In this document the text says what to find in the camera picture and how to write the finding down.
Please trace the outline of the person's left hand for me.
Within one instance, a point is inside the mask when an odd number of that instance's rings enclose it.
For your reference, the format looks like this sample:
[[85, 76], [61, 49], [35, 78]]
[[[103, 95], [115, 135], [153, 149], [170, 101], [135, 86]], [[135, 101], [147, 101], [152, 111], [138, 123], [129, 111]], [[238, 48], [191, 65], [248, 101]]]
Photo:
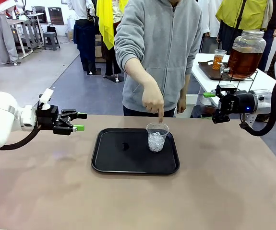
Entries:
[[181, 95], [177, 103], [177, 114], [181, 114], [186, 110], [186, 94]]

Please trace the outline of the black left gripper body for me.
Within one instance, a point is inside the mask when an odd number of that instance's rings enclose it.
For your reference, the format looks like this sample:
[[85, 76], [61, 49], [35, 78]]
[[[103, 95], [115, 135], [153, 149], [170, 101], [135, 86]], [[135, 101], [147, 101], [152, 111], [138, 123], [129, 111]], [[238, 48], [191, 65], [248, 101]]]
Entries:
[[44, 110], [43, 106], [39, 105], [36, 108], [36, 120], [40, 130], [52, 130], [59, 115], [59, 108], [56, 105], [51, 105], [49, 109]]

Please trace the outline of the person's right hand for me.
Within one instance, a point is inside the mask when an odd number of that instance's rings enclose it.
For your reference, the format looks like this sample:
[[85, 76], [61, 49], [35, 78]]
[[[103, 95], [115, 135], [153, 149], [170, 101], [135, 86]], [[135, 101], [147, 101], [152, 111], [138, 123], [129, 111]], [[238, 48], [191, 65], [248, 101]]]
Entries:
[[154, 80], [148, 80], [143, 83], [143, 88], [143, 106], [148, 112], [158, 114], [158, 121], [162, 123], [164, 117], [164, 99], [158, 84]]

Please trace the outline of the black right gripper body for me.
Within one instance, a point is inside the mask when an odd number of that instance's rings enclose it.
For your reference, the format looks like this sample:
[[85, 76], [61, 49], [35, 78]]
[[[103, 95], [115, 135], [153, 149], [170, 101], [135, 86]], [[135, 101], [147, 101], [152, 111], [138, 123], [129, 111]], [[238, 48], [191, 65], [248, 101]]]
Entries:
[[223, 113], [252, 113], [255, 98], [250, 92], [229, 93], [219, 100], [218, 108]]

